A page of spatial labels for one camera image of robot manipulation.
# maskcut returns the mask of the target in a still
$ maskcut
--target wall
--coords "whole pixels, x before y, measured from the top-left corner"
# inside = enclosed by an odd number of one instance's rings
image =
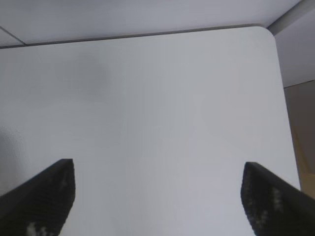
[[[283,86],[315,78],[315,1],[303,0],[270,26],[275,35]]]
[[[315,173],[315,81],[286,88],[285,97],[290,121]]]

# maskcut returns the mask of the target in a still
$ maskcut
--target table surface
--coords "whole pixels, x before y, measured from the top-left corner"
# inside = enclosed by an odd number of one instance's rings
[[[244,163],[299,187],[261,27],[0,50],[0,191],[73,158],[63,236],[253,235]]]

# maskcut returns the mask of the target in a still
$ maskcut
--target white table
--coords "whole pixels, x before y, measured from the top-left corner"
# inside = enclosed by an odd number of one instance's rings
[[[63,236],[249,236],[246,161],[299,187],[260,27],[0,50],[0,126],[2,191],[74,159]]]

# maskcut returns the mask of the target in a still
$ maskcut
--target beige wall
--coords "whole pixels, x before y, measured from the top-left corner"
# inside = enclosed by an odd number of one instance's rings
[[[288,87],[284,92],[291,125],[310,171],[315,173],[315,81]]]

